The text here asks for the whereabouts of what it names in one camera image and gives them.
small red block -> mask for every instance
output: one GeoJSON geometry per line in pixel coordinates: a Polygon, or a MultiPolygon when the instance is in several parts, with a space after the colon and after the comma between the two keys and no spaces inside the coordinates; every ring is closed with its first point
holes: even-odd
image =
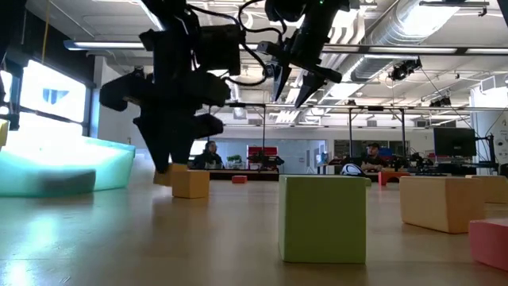
{"type": "Polygon", "coordinates": [[[508,218],[469,222],[469,244],[474,260],[508,271],[508,218]]]}
{"type": "Polygon", "coordinates": [[[247,176],[233,176],[231,182],[233,182],[233,184],[245,184],[247,183],[247,176]]]}

computer monitor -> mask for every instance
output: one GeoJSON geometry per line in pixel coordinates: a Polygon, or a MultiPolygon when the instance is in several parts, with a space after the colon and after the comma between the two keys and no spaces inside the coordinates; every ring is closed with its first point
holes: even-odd
{"type": "Polygon", "coordinates": [[[476,156],[475,131],[469,128],[434,128],[437,156],[476,156]]]}

green cube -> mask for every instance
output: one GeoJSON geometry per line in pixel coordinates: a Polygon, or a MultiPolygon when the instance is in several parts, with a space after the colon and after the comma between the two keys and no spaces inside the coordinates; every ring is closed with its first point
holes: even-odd
{"type": "Polygon", "coordinates": [[[279,250],[286,262],[365,263],[365,179],[280,176],[279,250]]]}

person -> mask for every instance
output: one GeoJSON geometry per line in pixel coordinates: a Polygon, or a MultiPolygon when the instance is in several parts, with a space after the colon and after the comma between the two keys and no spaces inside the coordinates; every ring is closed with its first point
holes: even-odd
{"type": "Polygon", "coordinates": [[[381,171],[383,167],[387,166],[385,162],[379,156],[379,144],[372,143],[368,146],[368,155],[362,161],[363,171],[381,171]]]}
{"type": "Polygon", "coordinates": [[[203,153],[197,155],[192,162],[192,168],[196,169],[208,168],[207,165],[213,165],[212,168],[216,168],[215,166],[221,165],[220,168],[222,168],[222,159],[217,154],[217,144],[215,144],[215,141],[208,141],[203,153]]]}

wooden floor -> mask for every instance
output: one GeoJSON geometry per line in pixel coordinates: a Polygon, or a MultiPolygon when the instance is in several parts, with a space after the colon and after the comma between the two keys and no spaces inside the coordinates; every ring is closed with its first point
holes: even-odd
{"type": "Polygon", "coordinates": [[[366,265],[302,265],[279,259],[277,183],[214,181],[210,199],[185,200],[150,176],[134,171],[128,190],[0,199],[0,284],[508,285],[471,260],[467,235],[403,225],[397,184],[369,192],[366,265]]]}

